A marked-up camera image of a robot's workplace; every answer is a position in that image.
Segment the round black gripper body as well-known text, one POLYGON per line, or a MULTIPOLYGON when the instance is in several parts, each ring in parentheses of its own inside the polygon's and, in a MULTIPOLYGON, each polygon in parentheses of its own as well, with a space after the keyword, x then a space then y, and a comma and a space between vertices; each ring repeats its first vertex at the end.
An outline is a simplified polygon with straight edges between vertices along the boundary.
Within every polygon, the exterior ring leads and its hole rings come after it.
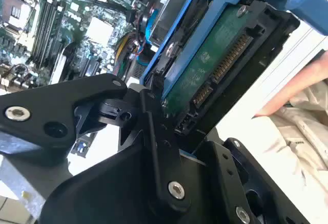
POLYGON ((144 149, 137 142, 62 183, 47 199, 40 223, 220 223, 213 206, 210 175, 197 157, 180 154, 185 212, 156 208, 145 171, 144 149))

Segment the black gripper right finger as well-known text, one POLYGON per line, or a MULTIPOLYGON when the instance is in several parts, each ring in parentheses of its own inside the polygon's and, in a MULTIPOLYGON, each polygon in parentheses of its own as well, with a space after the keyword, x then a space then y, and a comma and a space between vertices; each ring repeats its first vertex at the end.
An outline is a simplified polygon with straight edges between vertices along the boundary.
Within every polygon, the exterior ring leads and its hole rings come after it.
POLYGON ((220 223, 308 223, 240 141, 204 141, 196 156, 208 167, 220 223))

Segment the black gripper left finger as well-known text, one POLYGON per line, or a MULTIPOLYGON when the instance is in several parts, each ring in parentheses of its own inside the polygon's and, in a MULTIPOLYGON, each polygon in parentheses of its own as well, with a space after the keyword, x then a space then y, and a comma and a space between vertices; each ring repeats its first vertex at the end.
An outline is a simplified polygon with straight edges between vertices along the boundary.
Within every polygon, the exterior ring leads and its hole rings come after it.
POLYGON ((1 152, 39 166, 59 164, 78 138, 107 125, 121 128, 123 148, 140 138, 151 203, 185 212, 190 201, 174 130, 151 90, 100 74, 1 97, 1 152))

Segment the person's bare hand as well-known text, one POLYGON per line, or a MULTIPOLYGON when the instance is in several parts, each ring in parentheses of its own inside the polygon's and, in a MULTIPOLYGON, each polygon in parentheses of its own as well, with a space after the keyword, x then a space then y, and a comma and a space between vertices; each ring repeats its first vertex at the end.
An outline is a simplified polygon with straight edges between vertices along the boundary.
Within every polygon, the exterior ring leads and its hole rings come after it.
POLYGON ((270 116, 303 89, 327 79, 327 51, 299 71, 255 117, 270 116))

